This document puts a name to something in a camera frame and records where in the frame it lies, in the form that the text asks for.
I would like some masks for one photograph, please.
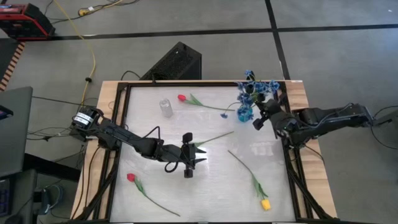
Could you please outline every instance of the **red generator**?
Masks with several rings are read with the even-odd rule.
[[[32,4],[0,4],[0,29],[17,40],[47,40],[55,28]]]

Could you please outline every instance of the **black metal frame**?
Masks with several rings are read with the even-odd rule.
[[[115,101],[114,101],[114,107],[113,107],[114,109],[113,109],[113,113],[112,113],[112,120],[116,121],[116,117],[118,115],[118,107],[119,107],[119,104],[121,103],[120,100],[121,100],[121,95],[122,95],[122,91],[123,90],[126,90],[126,96],[124,97],[124,106],[123,106],[123,112],[122,112],[122,115],[121,115],[122,120],[121,120],[120,126],[124,126],[124,123],[126,121],[126,114],[127,114],[127,110],[128,110],[128,106],[129,106],[128,102],[129,102],[129,99],[130,99],[131,88],[133,88],[133,87],[154,87],[154,86],[156,86],[156,87],[165,87],[165,86],[195,86],[195,87],[207,86],[207,87],[209,87],[209,86],[236,86],[236,84],[234,82],[213,82],[213,81],[208,81],[208,82],[119,83],[118,87],[117,87],[117,93],[116,93]],[[286,111],[290,112],[290,106],[289,106],[289,101],[288,101],[288,98],[287,98],[285,82],[280,82],[280,90],[282,91],[282,94],[284,94],[284,99],[283,99],[284,108],[285,108]],[[278,100],[279,99],[278,94],[275,94],[274,98],[276,100]],[[292,196],[292,204],[293,204],[295,219],[296,219],[296,221],[299,222],[299,220],[302,217],[301,217],[301,214],[300,214],[299,199],[297,198],[295,182],[297,183],[297,181],[299,181],[301,183],[302,187],[304,187],[305,189],[307,188],[306,183],[305,183],[304,171],[303,171],[303,167],[302,167],[302,161],[301,161],[301,158],[300,158],[300,151],[296,150],[294,152],[294,155],[296,157],[294,160],[297,161],[296,166],[297,166],[297,169],[298,169],[298,176],[297,176],[298,179],[294,179],[294,176],[289,175],[289,169],[293,169],[293,167],[291,165],[290,154],[289,154],[289,149],[290,148],[288,148],[287,145],[283,144],[283,143],[284,143],[284,139],[282,139],[282,145],[283,145],[283,150],[284,150],[284,157],[285,157],[285,164],[286,164],[286,169],[287,169],[287,176],[288,176],[288,180],[289,180],[290,193],[291,193],[291,196]],[[105,175],[106,175],[106,172],[108,170],[109,155],[110,155],[110,152],[107,152],[105,154],[105,158],[104,158],[104,162],[103,162],[103,170],[102,170],[100,181],[99,181],[100,185],[105,180]],[[116,151],[116,155],[115,155],[114,159],[115,159],[114,162],[118,166],[119,159],[120,159],[120,150]],[[112,204],[113,204],[114,187],[115,187],[115,185],[116,185],[116,178],[112,181],[111,186],[110,186],[108,203],[107,203],[107,206],[106,206],[105,219],[110,219],[111,210],[112,210]],[[311,220],[313,218],[311,203],[308,201],[308,199],[306,199],[306,197],[304,197],[304,203],[305,203],[305,209],[306,209],[307,217],[309,218],[309,220]],[[94,219],[98,218],[100,204],[101,204],[101,202],[99,204],[97,204],[97,206],[96,206],[96,208],[94,210],[94,217],[93,217]]]

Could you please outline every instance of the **yellow tulip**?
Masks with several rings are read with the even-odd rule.
[[[268,211],[271,209],[271,204],[269,203],[268,199],[264,199],[261,201],[261,205],[264,208],[265,211]]]

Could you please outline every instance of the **concrete floor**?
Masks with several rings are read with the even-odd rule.
[[[8,3],[23,3],[28,0]],[[50,0],[30,0],[43,11]],[[75,16],[99,0],[59,0]],[[278,27],[398,24],[394,0],[271,1]],[[56,5],[47,13],[62,17]],[[264,1],[140,1],[112,7],[75,21],[82,34],[123,34],[176,30],[270,28]],[[58,35],[75,35],[67,22],[55,24]],[[372,113],[398,105],[397,29],[280,33],[291,79],[303,80],[310,106],[332,108],[361,103]],[[97,69],[87,97],[98,97],[101,82],[119,80],[126,70],[144,74],[173,45],[182,41],[203,55],[203,79],[237,79],[245,69],[261,79],[282,79],[272,33],[190,35],[89,40]],[[8,89],[32,86],[35,96],[78,103],[90,73],[90,52],[79,40],[28,42]],[[126,79],[136,80],[134,76]],[[96,100],[88,101],[95,105]],[[77,106],[33,99],[30,130],[68,126]],[[391,126],[375,129],[381,140],[398,146]],[[27,152],[46,159],[76,153],[72,138],[29,141]],[[338,216],[343,220],[396,223],[398,220],[398,151],[374,140],[369,129],[342,129],[320,138]],[[77,157],[65,161],[74,166]],[[39,185],[51,182],[43,178]],[[61,182],[67,199],[54,212],[67,217],[76,184]],[[44,224],[62,221],[47,215]]]

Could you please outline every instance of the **red tulip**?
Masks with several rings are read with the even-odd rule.
[[[185,100],[187,100],[187,97],[185,97],[184,95],[179,95],[179,96],[178,96],[178,99],[179,99],[180,101],[185,101]]]
[[[134,174],[127,174],[127,180],[129,180],[130,182],[134,182],[135,179],[136,176]]]

